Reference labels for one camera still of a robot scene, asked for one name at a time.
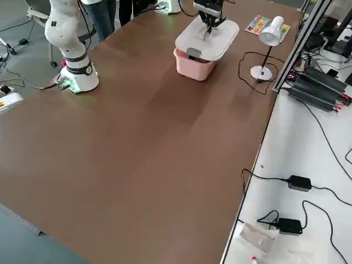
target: brown table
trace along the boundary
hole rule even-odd
[[[2,115],[0,203],[92,263],[219,263],[276,97],[237,76],[245,51],[268,49],[243,29],[282,15],[292,29],[272,55],[285,59],[300,16],[261,0],[224,14],[240,32],[205,82],[176,71],[190,18],[150,12],[90,53],[97,89],[41,91]]]

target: gray floor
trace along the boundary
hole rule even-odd
[[[0,29],[27,21],[27,4],[24,0],[0,0]],[[274,0],[293,7],[300,7],[303,0]],[[10,45],[16,46],[18,41],[27,38],[32,23],[0,32]],[[97,37],[92,40],[92,47],[98,44]],[[46,85],[59,72],[52,68],[48,59],[48,42],[44,36],[44,28],[35,24],[30,37],[30,43],[17,49],[18,55],[11,56],[6,68],[19,73],[30,84]],[[0,46],[0,55],[6,55],[6,49]],[[54,49],[54,60],[59,64],[62,56]],[[5,69],[0,71],[0,80],[16,77]],[[28,86],[15,87],[24,98],[34,92],[40,92]],[[87,263],[76,253],[57,243],[48,235],[35,236],[26,228],[17,224],[0,211],[0,263],[6,264],[83,264]]]

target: chair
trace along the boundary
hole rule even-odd
[[[45,23],[46,20],[49,18],[50,15],[50,2],[49,0],[25,0],[25,2],[28,4],[28,10],[27,10],[27,17],[30,19],[33,19],[35,22],[37,22],[39,25],[43,26],[45,28]],[[84,14],[86,21],[88,25],[92,26],[92,21],[89,18],[87,14]],[[85,24],[80,23],[81,27],[78,30],[78,33],[80,34],[81,32],[85,32],[84,34],[80,35],[78,37],[79,41],[85,44],[85,40],[91,38],[95,33],[96,30],[93,27],[93,29],[90,32],[86,32],[87,28]],[[50,60],[50,65],[52,67],[56,67],[57,63],[53,60],[53,45],[51,43],[48,44],[49,46],[49,60]]]

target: jeans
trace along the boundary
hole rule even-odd
[[[100,41],[115,31],[116,0],[103,0],[95,4],[83,4],[83,6],[93,21]]]
[[[124,26],[131,20],[132,3],[133,16],[138,16],[143,9],[146,9],[149,4],[155,3],[156,0],[120,0],[119,1],[119,19],[121,26]]]

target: pink container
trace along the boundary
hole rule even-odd
[[[187,53],[174,49],[176,57],[177,71],[179,74],[195,79],[197,81],[204,81],[208,78],[210,72],[215,67],[216,62],[200,63],[188,58]]]

